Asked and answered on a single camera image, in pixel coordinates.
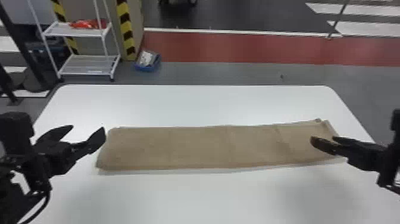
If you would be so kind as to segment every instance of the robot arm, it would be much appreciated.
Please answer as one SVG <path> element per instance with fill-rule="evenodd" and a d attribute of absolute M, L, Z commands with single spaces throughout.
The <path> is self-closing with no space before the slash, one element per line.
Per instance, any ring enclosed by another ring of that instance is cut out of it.
<path fill-rule="evenodd" d="M 378 186 L 400 195 L 400 186 L 395 182 L 400 166 L 400 110 L 393 112 L 390 129 L 395 137 L 387 147 L 340 137 L 333 137 L 334 142 L 311 137 L 310 142 L 325 153 L 347 157 L 348 164 L 360 170 L 378 172 Z"/>
<path fill-rule="evenodd" d="M 50 178 L 67 173 L 78 159 L 94 153 L 105 142 L 104 128 L 83 142 L 60 141 L 72 128 L 68 125 L 52 129 L 32 145 L 30 137 L 34 131 L 28 114 L 11 112 L 0 115 L 0 141 L 6 152 L 0 158 L 0 224 L 19 222 L 45 199 L 40 209 L 21 223 L 32 221 L 50 200 Z M 19 184 L 11 182 L 13 172 L 24 176 L 30 190 L 27 194 Z"/>

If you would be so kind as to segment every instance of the white floor marking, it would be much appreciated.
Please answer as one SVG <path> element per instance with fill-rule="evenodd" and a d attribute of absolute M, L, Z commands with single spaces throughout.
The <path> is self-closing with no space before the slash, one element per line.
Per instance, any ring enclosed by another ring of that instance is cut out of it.
<path fill-rule="evenodd" d="M 29 92 L 26 90 L 16 90 L 13 92 L 16 97 L 46 97 L 49 91 L 44 92 Z"/>
<path fill-rule="evenodd" d="M 0 36 L 0 52 L 20 52 L 10 36 Z"/>
<path fill-rule="evenodd" d="M 277 35 L 277 36 L 321 36 L 327 33 L 304 33 L 304 32 L 275 32 L 275 31 L 252 31 L 252 30 L 203 30 L 203 29 L 168 29 L 146 27 L 147 32 L 172 32 L 172 33 L 220 33 L 220 34 L 245 34 L 245 35 Z M 339 33 L 332 34 L 333 37 L 342 37 Z"/>
<path fill-rule="evenodd" d="M 343 35 L 400 37 L 400 24 L 340 21 L 336 30 Z"/>
<path fill-rule="evenodd" d="M 306 3 L 316 13 L 338 14 L 341 4 Z M 372 5 L 347 5 L 345 15 L 382 15 L 400 16 L 400 7 L 396 6 L 372 6 Z"/>
<path fill-rule="evenodd" d="M 7 73 L 12 73 L 12 72 L 24 72 L 26 70 L 26 67 L 18 67 L 18 66 L 4 66 L 4 70 Z"/>

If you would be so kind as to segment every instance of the cable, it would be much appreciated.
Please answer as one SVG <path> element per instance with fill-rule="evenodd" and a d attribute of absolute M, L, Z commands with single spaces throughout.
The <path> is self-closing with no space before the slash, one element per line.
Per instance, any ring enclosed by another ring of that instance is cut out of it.
<path fill-rule="evenodd" d="M 27 218 L 24 222 L 20 222 L 18 224 L 28 224 L 30 223 L 33 219 L 35 219 L 42 211 L 45 209 L 45 207 L 49 204 L 50 201 L 50 191 L 45 192 L 45 202 L 42 204 L 42 206 L 29 218 Z"/>

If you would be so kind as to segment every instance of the red object on shelf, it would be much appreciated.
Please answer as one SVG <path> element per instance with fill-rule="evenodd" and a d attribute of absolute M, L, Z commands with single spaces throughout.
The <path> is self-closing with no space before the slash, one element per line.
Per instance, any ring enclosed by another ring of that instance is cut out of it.
<path fill-rule="evenodd" d="M 100 19 L 101 28 L 105 29 L 107 27 L 107 21 L 104 18 Z M 97 19 L 91 20 L 76 20 L 70 23 L 70 27 L 77 28 L 77 29 L 98 29 L 99 24 Z"/>

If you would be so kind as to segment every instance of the white table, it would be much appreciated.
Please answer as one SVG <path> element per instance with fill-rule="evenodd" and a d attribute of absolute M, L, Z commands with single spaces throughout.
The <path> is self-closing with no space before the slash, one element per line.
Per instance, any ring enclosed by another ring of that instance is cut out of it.
<path fill-rule="evenodd" d="M 372 141 L 325 86 L 68 85 L 35 123 L 37 138 L 72 124 L 81 141 L 117 126 L 261 125 L 328 119 L 342 136 Z M 400 223 L 399 197 L 376 173 L 346 163 L 233 173 L 102 175 L 97 153 L 51 179 L 45 224 Z"/>

